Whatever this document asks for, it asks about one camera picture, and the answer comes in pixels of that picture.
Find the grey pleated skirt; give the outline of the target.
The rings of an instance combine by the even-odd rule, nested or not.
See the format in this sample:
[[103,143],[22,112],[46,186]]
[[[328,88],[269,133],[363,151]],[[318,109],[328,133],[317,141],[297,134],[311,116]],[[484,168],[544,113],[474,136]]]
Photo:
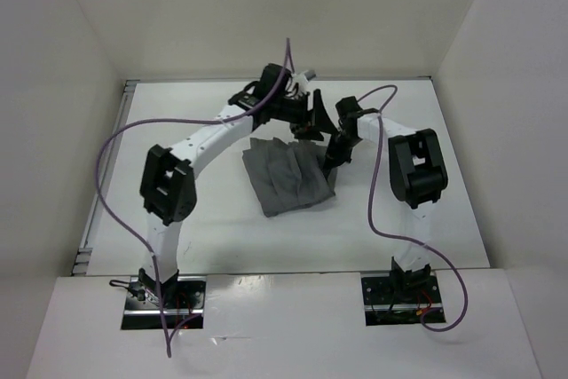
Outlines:
[[242,152],[248,179],[265,217],[308,209],[335,197],[336,172],[322,167],[326,148],[311,141],[251,138]]

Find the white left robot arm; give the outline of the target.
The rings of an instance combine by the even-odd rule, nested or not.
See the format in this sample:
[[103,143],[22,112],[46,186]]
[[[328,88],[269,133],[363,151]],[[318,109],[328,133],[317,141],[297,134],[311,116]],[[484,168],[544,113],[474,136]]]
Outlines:
[[267,95],[258,82],[250,83],[229,98],[214,124],[173,146],[149,149],[140,194],[147,212],[146,240],[153,253],[139,269],[138,281],[156,307],[167,307],[176,299],[181,227],[197,203],[196,179],[211,162],[270,120],[289,123],[297,139],[321,141],[338,132],[319,89],[296,98],[287,97],[284,90]]

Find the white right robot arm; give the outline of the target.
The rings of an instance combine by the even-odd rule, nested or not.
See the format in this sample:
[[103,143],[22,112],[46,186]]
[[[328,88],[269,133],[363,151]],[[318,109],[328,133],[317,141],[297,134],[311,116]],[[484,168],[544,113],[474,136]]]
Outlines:
[[448,185],[438,135],[429,128],[417,130],[384,118],[376,108],[362,108],[356,99],[340,101],[335,108],[339,130],[327,145],[322,167],[326,177],[351,160],[352,149],[360,141],[388,145],[390,189],[410,209],[411,224],[421,235],[410,238],[405,250],[391,259],[390,294],[400,302],[410,301],[430,277],[425,258],[430,215]]

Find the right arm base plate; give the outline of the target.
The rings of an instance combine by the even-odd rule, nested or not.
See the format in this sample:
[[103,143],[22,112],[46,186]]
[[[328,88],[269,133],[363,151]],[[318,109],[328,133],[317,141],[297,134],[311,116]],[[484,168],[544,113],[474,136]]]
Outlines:
[[427,324],[446,322],[434,274],[407,290],[396,290],[386,272],[363,274],[360,284],[367,327],[419,324],[422,315]]

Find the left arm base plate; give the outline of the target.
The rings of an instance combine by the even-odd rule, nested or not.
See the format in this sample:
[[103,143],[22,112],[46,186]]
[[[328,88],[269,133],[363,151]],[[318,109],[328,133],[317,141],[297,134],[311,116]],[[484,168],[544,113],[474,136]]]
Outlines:
[[[110,280],[109,285],[126,291],[121,330],[162,328],[156,296],[145,290],[138,277]],[[202,329],[207,282],[204,276],[180,275],[173,289],[166,292],[163,314],[168,330]]]

